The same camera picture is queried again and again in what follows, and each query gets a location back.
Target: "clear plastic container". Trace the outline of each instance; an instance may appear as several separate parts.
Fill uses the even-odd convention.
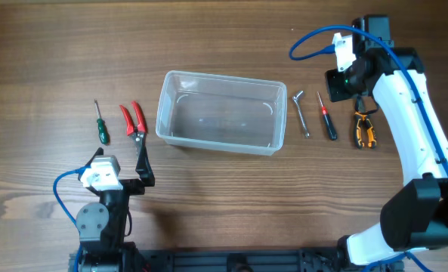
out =
[[[170,71],[156,134],[167,144],[269,156],[283,146],[286,112],[281,82]]]

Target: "wood grain surface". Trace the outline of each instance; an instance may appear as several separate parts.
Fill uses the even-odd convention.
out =
[[[316,91],[334,56],[291,61],[290,46],[329,24],[388,14],[397,46],[413,46],[448,137],[448,2],[148,2],[0,6],[0,271],[65,271],[78,233],[52,194],[54,179],[100,146],[93,99],[111,136],[105,153],[134,177],[133,143],[118,107],[136,100],[150,134],[156,186],[132,197],[140,249],[290,249],[332,246],[378,221],[402,187],[400,160],[382,112],[376,150],[351,140],[353,101],[325,103],[339,140],[327,139]],[[296,53],[321,49],[332,33]],[[251,156],[173,147],[155,134],[165,74],[184,70],[276,80],[301,100],[305,140],[288,104],[283,148]],[[75,215],[97,198],[75,177],[59,185]],[[448,249],[418,254],[448,270]],[[407,263],[408,270],[418,270]]]

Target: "pliers handle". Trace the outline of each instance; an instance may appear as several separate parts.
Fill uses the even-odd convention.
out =
[[[143,111],[141,111],[140,105],[136,101],[132,101],[131,105],[133,105],[133,109],[136,112],[136,119],[138,121],[136,128],[134,127],[130,112],[123,105],[119,105],[126,121],[126,135],[129,136],[138,131],[146,134],[147,125],[145,124],[145,116],[143,115]]]
[[[369,119],[368,115],[364,115],[358,112],[354,113],[354,130],[353,130],[353,138],[354,144],[362,149],[365,147],[365,143],[361,138],[361,127],[364,126],[366,129],[366,133],[368,134],[368,147],[375,148],[376,147],[376,133],[373,128],[373,124]]]

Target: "pliers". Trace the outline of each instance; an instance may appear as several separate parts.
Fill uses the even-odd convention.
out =
[[[119,105],[119,107],[125,117],[126,135],[134,141],[134,145],[136,146],[136,156],[139,157],[141,148],[144,146],[145,136],[147,135],[147,125],[145,124],[145,117],[141,111],[140,105],[136,101],[132,101],[131,105],[133,105],[133,109],[136,112],[136,119],[138,121],[136,128],[128,110],[123,105]]]
[[[126,135],[128,135],[136,146],[137,163],[135,171],[140,175],[141,181],[143,181],[145,187],[155,186],[155,177],[151,170],[150,161],[148,160],[147,148],[145,147],[145,138],[147,136],[147,124],[145,123],[145,117],[143,111],[141,111],[140,105],[136,101],[132,101],[133,109],[136,112],[136,118],[138,124],[135,128],[133,119],[131,118],[128,110],[119,105],[123,116],[126,121]]]
[[[365,104],[363,103],[363,99],[361,98],[361,96],[357,97],[357,101],[354,104],[355,113],[354,113],[353,138],[354,143],[359,149],[365,147],[365,143],[363,143],[363,139],[361,138],[362,126],[366,129],[366,133],[368,134],[368,147],[369,148],[376,147],[376,133],[375,129],[373,128],[372,121],[369,119],[369,115],[376,112],[377,110],[370,110],[369,112],[365,112]]]

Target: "blue cable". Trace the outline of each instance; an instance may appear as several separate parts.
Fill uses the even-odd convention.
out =
[[[294,52],[294,50],[301,45],[304,41],[306,41],[307,39],[309,39],[312,36],[315,36],[316,34],[325,32],[325,31],[330,31],[330,30],[347,30],[347,31],[351,31],[357,34],[360,34],[362,36],[367,37],[368,39],[376,42],[377,44],[379,44],[380,46],[383,47],[383,49],[390,55],[391,59],[397,64],[397,66],[400,68],[400,71],[402,72],[403,76],[405,76],[405,79],[408,81],[408,83],[410,84],[410,88],[413,91],[413,94],[416,98],[416,103],[420,109],[420,113],[422,114],[422,118],[423,121],[425,123],[425,126],[427,127],[428,133],[430,135],[430,138],[432,139],[432,143],[434,144],[434,148],[437,152],[438,155],[438,159],[441,162],[442,166],[443,166],[443,170],[446,172],[446,175],[448,177],[448,162],[445,159],[445,155],[443,153],[442,148],[440,147],[440,143],[438,141],[437,135],[435,134],[434,128],[432,127],[431,121],[428,118],[427,112],[425,111],[425,106],[423,104],[423,100],[420,97],[420,93],[419,90],[417,89],[417,86],[415,85],[412,77],[410,76],[410,74],[408,73],[408,71],[406,70],[405,66],[400,62],[400,59],[398,58],[398,56],[384,43],[382,42],[380,39],[378,39],[377,37],[364,32],[360,29],[356,29],[353,28],[351,26],[344,26],[344,25],[332,25],[332,26],[325,26],[325,27],[321,27],[319,29],[314,30],[313,32],[308,33],[306,36],[302,37],[301,39],[299,39],[289,50],[289,57],[291,58],[291,60],[305,60],[307,58],[310,57],[314,57],[317,56],[319,54],[329,54],[329,50],[330,47],[334,48],[334,45],[329,45],[326,48],[324,48],[321,51],[303,56],[303,57],[294,57],[292,55],[292,53]]]
[[[423,265],[423,263],[417,259],[417,257],[414,256],[414,254],[412,254],[411,252],[404,252],[401,253],[393,258],[389,258],[388,260],[384,260],[384,261],[375,261],[371,264],[368,264],[367,266],[365,266],[365,268],[362,270],[362,272],[369,272],[371,271],[374,267],[383,265],[383,264],[393,264],[395,261],[399,261],[403,258],[407,257],[408,259],[411,259],[412,261],[414,261],[418,267],[420,267],[424,272],[432,272],[432,270],[426,268],[426,266]]]
[[[377,267],[379,265],[382,264],[393,264],[395,261],[399,261],[401,259],[405,258],[405,252],[401,253],[393,258],[389,258],[388,260],[384,260],[384,261],[375,261],[371,264],[368,264],[367,266],[365,266],[365,268],[361,271],[361,272],[369,272],[371,271],[374,267]]]
[[[61,200],[61,198],[59,197],[59,194],[57,193],[57,183],[61,180],[61,178],[64,178],[64,177],[66,177],[68,175],[84,173],[86,168],[87,167],[84,166],[84,167],[81,167],[81,168],[78,168],[78,169],[75,169],[75,170],[71,170],[71,171],[68,171],[66,173],[61,174],[54,181],[54,185],[52,185],[52,192],[54,193],[54,196],[56,196],[57,202],[59,203],[60,207],[63,208],[64,212],[66,212],[67,217],[70,218],[71,222],[74,224],[74,226],[76,228],[77,228],[76,220],[71,215],[70,211],[67,210],[66,206],[63,203],[63,200]],[[74,272],[78,272],[79,256],[81,256],[81,253],[82,253],[82,246],[81,246],[81,243],[80,243],[79,244],[79,248],[78,248],[78,253],[76,254],[76,259],[74,260],[74,270],[73,270]]]

